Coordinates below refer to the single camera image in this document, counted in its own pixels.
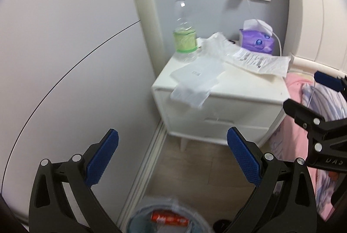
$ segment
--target blue gripper pad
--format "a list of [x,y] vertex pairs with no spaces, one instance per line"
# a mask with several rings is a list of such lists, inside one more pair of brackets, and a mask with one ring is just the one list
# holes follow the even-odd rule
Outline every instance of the blue gripper pad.
[[232,128],[228,130],[227,142],[248,182],[259,187],[261,183],[260,165],[243,139]]
[[341,92],[344,90],[344,87],[340,79],[327,75],[323,72],[317,71],[314,74],[314,79],[317,83],[329,87],[330,89],[333,89],[336,92]]
[[118,132],[111,129],[108,137],[101,141],[99,149],[95,152],[93,158],[86,167],[84,182],[88,187],[99,183],[101,176],[118,147],[118,142]]

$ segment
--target plastic bottle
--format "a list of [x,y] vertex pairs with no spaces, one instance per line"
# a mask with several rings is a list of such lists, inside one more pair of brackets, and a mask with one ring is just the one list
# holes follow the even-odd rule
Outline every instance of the plastic bottle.
[[177,26],[173,32],[176,58],[181,61],[192,61],[196,58],[196,31],[186,18],[185,0],[175,0]]

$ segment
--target red can in trash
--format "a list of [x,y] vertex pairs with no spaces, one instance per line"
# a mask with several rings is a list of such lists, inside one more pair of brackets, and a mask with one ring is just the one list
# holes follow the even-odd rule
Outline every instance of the red can in trash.
[[151,220],[165,225],[187,227],[189,219],[178,215],[170,210],[155,210],[152,212]]

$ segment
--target trash bin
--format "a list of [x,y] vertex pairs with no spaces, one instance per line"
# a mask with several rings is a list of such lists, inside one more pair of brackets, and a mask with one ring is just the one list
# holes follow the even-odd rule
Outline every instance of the trash bin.
[[[151,221],[152,212],[155,210],[170,210],[176,214],[184,216],[189,219],[189,225],[188,227],[166,226],[167,229],[159,230],[158,224]],[[145,197],[135,208],[134,213],[128,222],[126,232],[213,233],[213,230],[198,212],[178,202],[176,198]]]

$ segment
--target wooden floor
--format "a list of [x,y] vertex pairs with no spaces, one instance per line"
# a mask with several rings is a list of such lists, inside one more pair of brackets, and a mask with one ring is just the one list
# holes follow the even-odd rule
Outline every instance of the wooden floor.
[[146,195],[176,197],[196,209],[209,224],[232,220],[245,204],[253,184],[239,168],[227,146],[180,140],[168,136]]

